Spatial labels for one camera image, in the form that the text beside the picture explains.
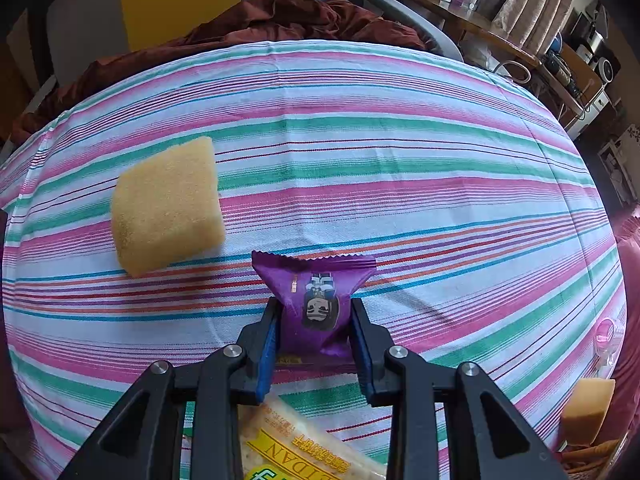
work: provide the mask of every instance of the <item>cartoon character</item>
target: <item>cartoon character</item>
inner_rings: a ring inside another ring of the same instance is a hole
[[[312,274],[306,284],[302,325],[316,330],[331,330],[338,319],[338,310],[331,274]]]

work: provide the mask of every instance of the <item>tablecloth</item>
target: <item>tablecloth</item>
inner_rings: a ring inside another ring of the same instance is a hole
[[[216,149],[226,242],[129,278],[110,232],[117,177],[198,136]],[[63,113],[0,176],[4,316],[33,425],[9,443],[43,479],[150,362],[201,360],[260,317],[270,293],[251,250],[372,254],[357,292],[372,321],[431,362],[478,362],[550,446],[572,385],[595,375],[596,320],[625,322],[609,221],[558,122],[506,79],[431,54],[333,41],[199,54]],[[367,406],[355,376],[274,382],[386,461],[390,410]],[[440,410],[446,476],[443,423]]]

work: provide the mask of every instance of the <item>silver bolt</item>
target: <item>silver bolt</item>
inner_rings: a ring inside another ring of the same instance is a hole
[[[151,372],[156,375],[162,375],[169,369],[167,361],[156,361],[151,365]]]
[[[389,349],[389,353],[397,359],[402,359],[403,357],[407,357],[409,355],[409,351],[404,346],[400,345],[392,346]]]
[[[476,363],[462,363],[462,373],[473,377],[480,373],[480,367]]]
[[[222,353],[227,357],[238,357],[242,353],[242,347],[240,345],[227,345]]]

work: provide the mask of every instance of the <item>candy wrapper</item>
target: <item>candy wrapper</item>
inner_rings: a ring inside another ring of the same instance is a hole
[[[284,306],[278,364],[351,365],[351,294],[375,272],[375,258],[348,255],[300,260],[254,251],[251,261]]]
[[[383,480],[386,466],[357,452],[269,394],[238,406],[244,480]]]

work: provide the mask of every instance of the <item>purple snack package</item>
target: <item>purple snack package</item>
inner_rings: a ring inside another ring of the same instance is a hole
[[[251,263],[284,306],[280,352],[300,357],[303,365],[352,362],[347,341],[351,294],[375,272],[373,256],[300,260],[253,251]]]

